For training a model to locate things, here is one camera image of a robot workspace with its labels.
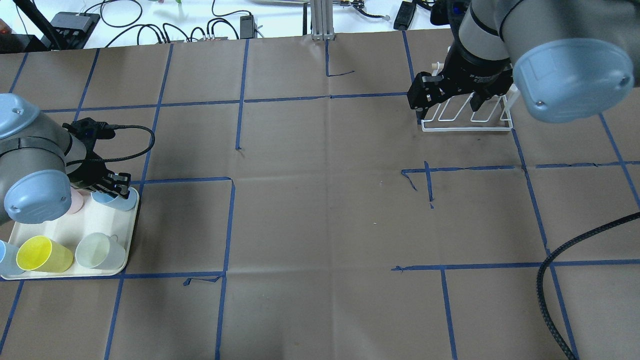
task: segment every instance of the tray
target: tray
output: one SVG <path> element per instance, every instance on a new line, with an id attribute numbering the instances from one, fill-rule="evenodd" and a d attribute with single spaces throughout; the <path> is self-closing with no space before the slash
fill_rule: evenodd
<path id="1" fill-rule="evenodd" d="M 136 189 L 131 191 L 138 195 Z M 60 277 L 79 276 L 110 276 L 115 275 L 124 269 L 129 259 L 129 249 L 131 248 L 131 238 L 133 227 L 136 223 L 140 196 L 136 205 L 129 211 L 120 211 L 95 202 L 87 192 L 83 194 L 84 206 L 75 214 L 64 215 L 53 221 L 46 221 L 42 224 L 20 224 L 15 223 L 9 243 L 20 247 L 25 241 L 36 236 L 44 235 L 60 245 L 76 253 L 76 247 L 80 240 L 91 233 L 104 233 L 107 235 L 117 235 L 118 243 L 126 250 L 125 261 L 122 266 L 114 270 L 96 270 L 83 268 L 76 263 L 62 273 L 34 272 L 26 271 L 20 275 L 2 275 L 6 280 L 18 279 L 46 279 Z"/>

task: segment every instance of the metal bracket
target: metal bracket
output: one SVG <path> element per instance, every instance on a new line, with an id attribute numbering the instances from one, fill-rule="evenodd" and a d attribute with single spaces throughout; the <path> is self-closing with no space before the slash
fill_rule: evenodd
<path id="1" fill-rule="evenodd" d="M 314 40 L 333 40 L 333 1 L 310 0 Z"/>

